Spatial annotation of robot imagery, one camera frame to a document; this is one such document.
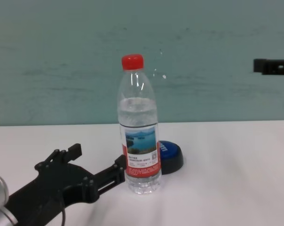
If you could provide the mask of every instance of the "blue object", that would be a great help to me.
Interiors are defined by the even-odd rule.
[[[170,141],[160,141],[161,159],[170,159],[176,156],[178,145]]]
[[[180,147],[170,141],[160,140],[162,174],[178,171],[184,164]]]

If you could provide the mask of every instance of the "table surface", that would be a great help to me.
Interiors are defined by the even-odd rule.
[[[284,226],[284,121],[162,123],[184,166],[159,191],[123,183],[94,204],[66,209],[67,226]],[[54,149],[82,145],[74,163],[92,173],[121,154],[118,125],[0,127],[0,175],[10,193],[37,176]],[[61,223],[61,215],[48,225]]]

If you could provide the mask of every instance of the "water bottle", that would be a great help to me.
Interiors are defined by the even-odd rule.
[[[138,194],[154,192],[161,180],[157,105],[143,64],[140,54],[122,57],[125,75],[118,92],[118,121],[127,159],[126,181]]]

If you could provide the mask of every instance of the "black bracket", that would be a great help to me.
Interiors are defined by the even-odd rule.
[[[263,75],[284,75],[284,60],[254,59],[253,70]]]
[[[68,151],[54,150],[35,166],[39,175],[13,193],[5,206],[18,220],[17,226],[45,226],[64,208],[79,202],[93,203],[125,181],[124,155],[97,174],[69,163],[81,155],[80,144],[75,144]]]

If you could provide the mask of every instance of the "teal wall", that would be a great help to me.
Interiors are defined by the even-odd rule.
[[[161,122],[284,119],[284,0],[0,0],[0,125],[117,122],[128,53]]]

